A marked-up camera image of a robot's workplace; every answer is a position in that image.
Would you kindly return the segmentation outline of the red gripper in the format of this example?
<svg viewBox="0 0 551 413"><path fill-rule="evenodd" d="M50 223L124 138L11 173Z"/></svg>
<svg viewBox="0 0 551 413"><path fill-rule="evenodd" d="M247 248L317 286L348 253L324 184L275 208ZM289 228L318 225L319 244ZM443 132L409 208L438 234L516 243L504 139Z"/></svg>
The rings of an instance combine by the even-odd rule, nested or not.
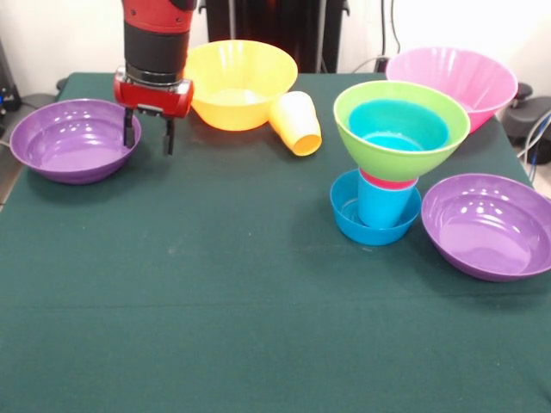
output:
<svg viewBox="0 0 551 413"><path fill-rule="evenodd" d="M139 83L128 76L124 66L119 66L115 72L114 94L115 100L125 107L124 146L133 147L133 111L153 112L168 117L164 134L164 154L172 155L175 135L173 118L184 118L188 114L194 95L193 82L183 79L172 85Z"/></svg>

